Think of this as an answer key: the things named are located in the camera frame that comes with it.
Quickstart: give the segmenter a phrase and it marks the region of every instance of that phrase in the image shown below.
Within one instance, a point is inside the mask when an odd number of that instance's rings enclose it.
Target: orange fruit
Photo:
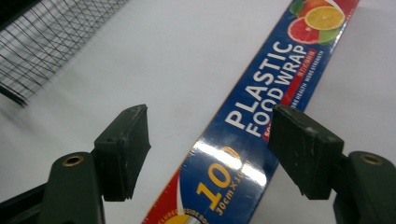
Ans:
[[[301,11],[296,13],[297,17],[304,17],[311,9],[315,7],[329,7],[330,3],[325,0],[306,0],[304,1],[304,7]]]
[[[346,16],[336,7],[316,7],[305,16],[306,24],[316,30],[332,30],[340,27]]]

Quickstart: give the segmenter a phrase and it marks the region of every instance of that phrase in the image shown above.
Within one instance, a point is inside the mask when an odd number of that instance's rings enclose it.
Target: lemon slice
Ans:
[[[346,16],[336,7],[316,7],[305,15],[305,23],[316,30],[332,30],[340,27]]]

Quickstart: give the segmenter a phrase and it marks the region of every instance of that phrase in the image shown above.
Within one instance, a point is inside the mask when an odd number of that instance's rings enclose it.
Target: product label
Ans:
[[[276,104],[304,110],[358,0],[296,0],[143,223],[248,223],[277,167]]]

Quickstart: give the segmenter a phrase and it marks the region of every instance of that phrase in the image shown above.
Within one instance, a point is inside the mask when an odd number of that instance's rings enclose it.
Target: black wire mesh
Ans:
[[[0,32],[0,92],[25,105],[127,1],[37,1]]]

